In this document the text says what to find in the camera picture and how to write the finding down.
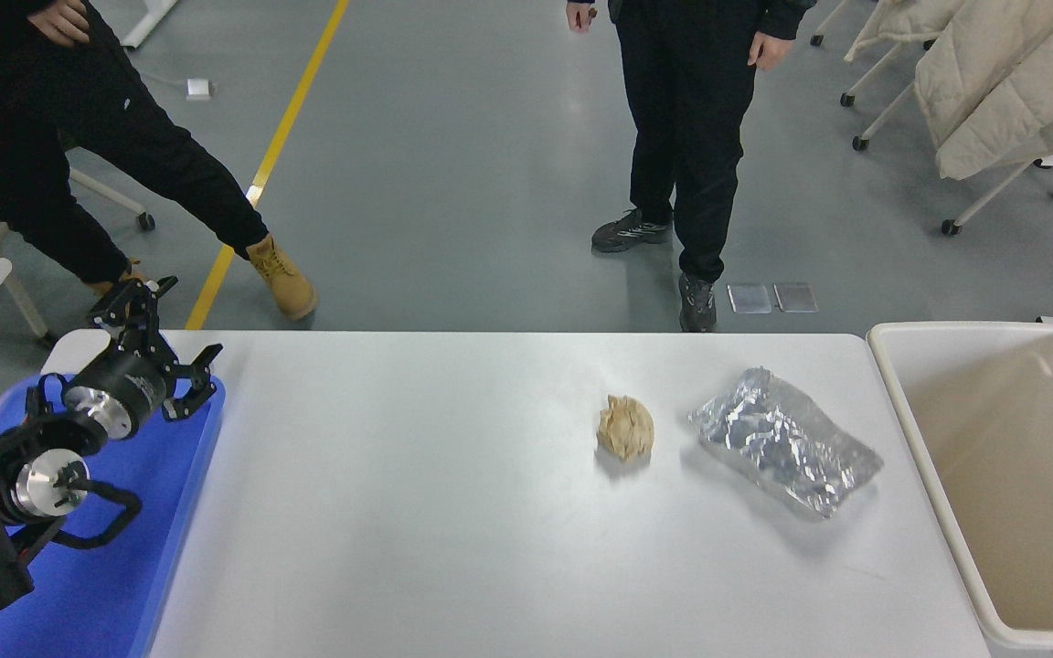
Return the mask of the person's left hand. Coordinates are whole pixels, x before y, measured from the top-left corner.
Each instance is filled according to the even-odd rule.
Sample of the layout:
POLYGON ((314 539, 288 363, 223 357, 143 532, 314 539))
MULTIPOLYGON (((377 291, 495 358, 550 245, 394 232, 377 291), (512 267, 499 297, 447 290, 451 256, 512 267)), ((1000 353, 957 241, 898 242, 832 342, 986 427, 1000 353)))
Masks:
POLYGON ((793 49, 794 40, 773 37, 763 32, 753 35, 748 55, 748 64, 753 69, 772 71, 781 64, 793 49))

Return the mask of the person's hand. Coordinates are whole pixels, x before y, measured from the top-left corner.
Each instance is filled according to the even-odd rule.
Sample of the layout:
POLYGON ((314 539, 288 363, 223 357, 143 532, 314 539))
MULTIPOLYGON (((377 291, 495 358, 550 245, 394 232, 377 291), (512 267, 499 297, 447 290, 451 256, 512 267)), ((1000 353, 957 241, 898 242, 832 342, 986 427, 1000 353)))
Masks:
POLYGON ((29 13, 29 25, 47 41, 62 48, 90 43, 87 5, 83 1, 59 0, 29 13))

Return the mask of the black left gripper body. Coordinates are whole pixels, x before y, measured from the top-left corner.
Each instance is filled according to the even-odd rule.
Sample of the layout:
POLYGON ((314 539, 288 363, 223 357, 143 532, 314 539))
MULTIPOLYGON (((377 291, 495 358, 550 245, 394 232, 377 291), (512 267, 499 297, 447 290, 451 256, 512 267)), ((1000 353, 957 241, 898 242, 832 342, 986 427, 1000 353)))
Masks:
POLYGON ((79 373, 79 410, 100 424, 142 424, 166 395, 163 371, 122 348, 106 348, 79 373))

